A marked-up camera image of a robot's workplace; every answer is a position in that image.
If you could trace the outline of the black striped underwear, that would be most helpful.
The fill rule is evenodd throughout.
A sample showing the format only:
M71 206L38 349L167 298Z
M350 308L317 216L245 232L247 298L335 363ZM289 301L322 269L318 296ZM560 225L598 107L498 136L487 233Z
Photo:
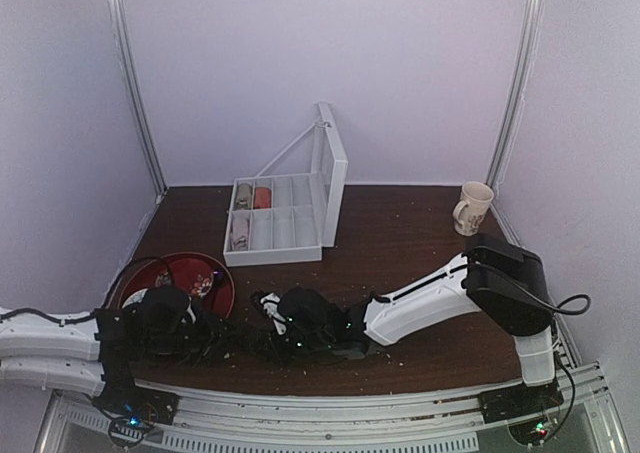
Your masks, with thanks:
M231 341L246 353L264 361L278 361L279 354L272 333L248 323L233 325L229 330Z

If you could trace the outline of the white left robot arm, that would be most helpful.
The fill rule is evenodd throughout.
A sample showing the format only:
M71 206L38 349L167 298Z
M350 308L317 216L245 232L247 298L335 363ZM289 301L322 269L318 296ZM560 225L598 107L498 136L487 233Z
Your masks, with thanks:
M147 358L199 362L232 330L222 316L176 286L143 288L119 309L53 315L1 313L1 377L98 396L136 386L131 365Z

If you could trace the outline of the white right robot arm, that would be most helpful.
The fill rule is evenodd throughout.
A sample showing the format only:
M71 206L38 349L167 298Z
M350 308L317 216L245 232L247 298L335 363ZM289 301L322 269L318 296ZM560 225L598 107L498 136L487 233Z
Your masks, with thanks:
M328 352L361 359L436 324L482 312L513 338L528 387L555 380L556 316L589 309L554 304L541 258L486 234L469 237L463 252L431 274L346 309L302 287L283 295L256 291L251 302L273 323L270 343L280 358Z

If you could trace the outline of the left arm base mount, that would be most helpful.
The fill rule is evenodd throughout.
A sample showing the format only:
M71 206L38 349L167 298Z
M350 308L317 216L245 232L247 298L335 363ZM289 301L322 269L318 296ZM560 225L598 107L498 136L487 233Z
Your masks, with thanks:
M88 399L107 418L107 437L114 446L129 451L158 425L173 424L179 404L177 394L141 387L129 371L102 373L100 379L100 393Z

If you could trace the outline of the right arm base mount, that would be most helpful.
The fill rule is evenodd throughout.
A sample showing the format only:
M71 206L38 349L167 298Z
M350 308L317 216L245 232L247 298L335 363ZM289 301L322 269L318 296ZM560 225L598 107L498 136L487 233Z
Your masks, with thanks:
M570 394L566 400L558 379L551 383L528 387L524 383L478 395L480 412L485 424L509 421L512 439L529 449L549 444L563 429L573 411L577 385L570 371L561 365L569 381Z

